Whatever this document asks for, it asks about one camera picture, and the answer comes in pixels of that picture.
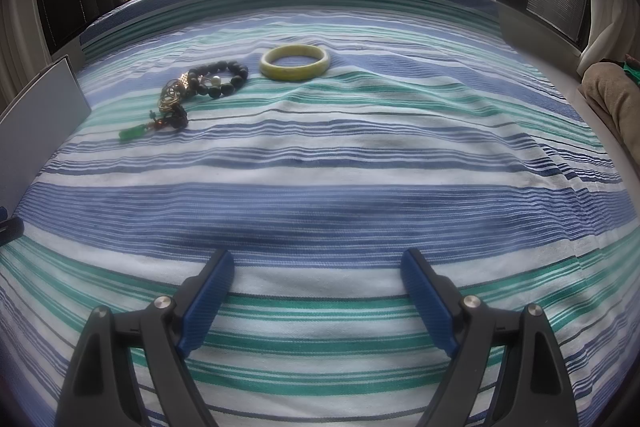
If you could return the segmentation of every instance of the jade bangle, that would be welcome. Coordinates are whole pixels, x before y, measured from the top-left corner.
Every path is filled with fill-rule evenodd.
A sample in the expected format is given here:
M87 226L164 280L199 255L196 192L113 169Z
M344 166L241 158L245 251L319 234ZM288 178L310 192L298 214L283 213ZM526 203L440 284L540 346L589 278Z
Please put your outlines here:
M272 64L274 60L283 57L303 57L317 58L317 62L306 64L305 66L284 67ZM287 44L274 50L266 52L260 59L260 72L271 80L308 80L323 74L329 69L331 57L318 46L308 44Z

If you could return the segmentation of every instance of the green cloth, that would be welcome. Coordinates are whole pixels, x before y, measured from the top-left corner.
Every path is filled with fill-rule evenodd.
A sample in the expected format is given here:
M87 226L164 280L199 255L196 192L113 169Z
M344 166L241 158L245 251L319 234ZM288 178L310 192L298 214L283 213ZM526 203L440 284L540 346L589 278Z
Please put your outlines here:
M626 76L631 78L632 81L634 81L636 84L638 84L638 86L640 86L640 70L635 70L634 68L629 66L626 62L622 69L625 70Z

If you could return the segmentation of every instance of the white curtain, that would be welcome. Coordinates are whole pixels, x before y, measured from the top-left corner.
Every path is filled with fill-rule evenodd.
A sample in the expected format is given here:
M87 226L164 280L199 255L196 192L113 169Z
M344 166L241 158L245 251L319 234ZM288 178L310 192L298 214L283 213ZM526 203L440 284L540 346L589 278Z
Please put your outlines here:
M603 58L640 59L640 7L636 0L591 0L589 44L580 55L578 74Z

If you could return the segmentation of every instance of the black bead bracelet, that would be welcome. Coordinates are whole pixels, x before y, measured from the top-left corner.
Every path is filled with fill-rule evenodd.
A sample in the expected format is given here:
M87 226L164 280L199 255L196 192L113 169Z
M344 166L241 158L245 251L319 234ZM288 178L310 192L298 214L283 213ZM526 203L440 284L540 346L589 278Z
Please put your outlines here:
M210 87L207 87L204 84L207 80L207 74L215 74L227 69L233 75L228 83L220 86L212 85ZM211 98L219 98L222 94L228 96L244 86L248 76L249 68L238 64L235 60L230 60L229 62L219 60L218 62L212 62L206 66L197 66L195 68L191 68L191 70L187 72L188 89L186 95L188 97L193 96L196 93L208 94Z
M231 80L225 84L217 85L220 81L219 76L209 76L215 73L229 70L233 75ZM187 127L189 122L187 112L180 103L183 100L192 98L196 94L208 94L211 98L219 98L220 96L229 96L244 86L249 77L249 68L239 64L236 60L219 60L211 64L196 66L191 68L187 73L181 74L180 78L169 80L162 88L160 99L158 100L158 109L162 117L157 119L153 111L149 112L149 117L153 122L140 124L135 127L125 129L120 132L121 140L130 140L132 138L142 136L150 129L161 129L170 125L176 129Z

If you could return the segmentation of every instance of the bed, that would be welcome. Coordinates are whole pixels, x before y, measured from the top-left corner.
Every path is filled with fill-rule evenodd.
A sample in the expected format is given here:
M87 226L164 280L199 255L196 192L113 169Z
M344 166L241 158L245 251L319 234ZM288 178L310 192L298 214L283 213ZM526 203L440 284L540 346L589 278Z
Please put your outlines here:
M324 47L331 68L261 76L290 42ZM505 44L494 0L135 0L82 45L92 114L0 249L0 362L38 427L91 309L170 295L215 247L236 278L188 367L223 427L413 427L449 359L402 286L408 247L465 294L544 307L582 427L640 351L633 204L590 127ZM250 70L239 92L187 103L183 131L118 140L167 80L231 58Z

